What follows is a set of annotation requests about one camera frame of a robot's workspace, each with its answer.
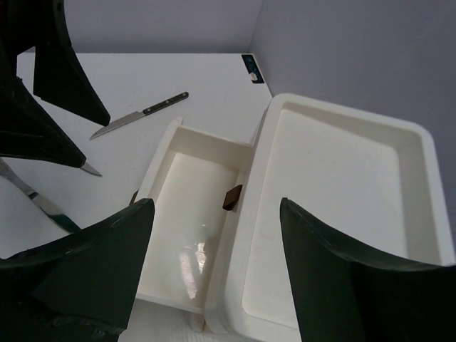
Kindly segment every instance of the white plastic box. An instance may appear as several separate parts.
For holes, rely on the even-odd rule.
[[[239,204],[226,212],[225,193],[238,184]],[[217,333],[300,341],[281,242],[282,197],[386,252],[455,262],[429,133],[296,95],[272,100],[255,145],[173,121],[143,197],[155,200],[156,215],[138,298],[202,314]]]

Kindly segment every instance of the knife handle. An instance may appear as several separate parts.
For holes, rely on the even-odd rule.
[[[159,111],[160,109],[169,107],[170,105],[174,105],[175,103],[178,103],[179,101],[185,100],[186,98],[188,98],[187,91],[185,93],[176,95],[173,98],[168,98],[167,100],[165,100],[163,102],[157,103],[156,105],[153,105],[152,107],[146,108],[143,110],[142,113],[144,114],[144,116],[148,116],[150,114],[153,114],[153,113]]]
[[[14,173],[2,158],[0,158],[0,176],[16,185],[27,196],[35,192],[32,187],[29,187],[18,175],[16,175],[16,173]]]

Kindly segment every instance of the black knife handle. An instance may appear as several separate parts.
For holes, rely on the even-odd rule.
[[[173,98],[168,98],[167,100],[165,100],[163,102],[157,103],[156,105],[153,105],[152,107],[146,108],[146,109],[143,110],[142,113],[145,116],[148,116],[148,115],[150,115],[152,113],[155,113],[155,112],[159,111],[160,109],[169,107],[170,105],[174,105],[175,103],[178,103],[179,101],[185,100],[186,98],[188,98],[188,92],[187,91],[185,93],[176,95]]]

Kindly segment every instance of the tabletop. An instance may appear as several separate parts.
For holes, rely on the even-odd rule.
[[[94,140],[89,137],[99,125],[36,98],[103,177],[49,162],[4,159],[80,227],[128,205],[174,118],[182,116],[185,125],[247,143],[271,100],[266,84],[251,82],[239,54],[82,53],[78,58],[111,120],[190,93],[184,101]],[[30,92],[33,62],[33,53],[18,58],[18,77]],[[0,192],[0,258],[66,234],[4,179]],[[239,340],[195,333],[183,311],[136,301],[129,328],[119,341]]]

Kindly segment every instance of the gray wall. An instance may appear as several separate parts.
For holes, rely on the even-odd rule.
[[[455,34],[456,1],[264,0],[250,51],[273,93],[425,126],[455,236]]]
[[[77,52],[245,52],[262,0],[67,0]]]

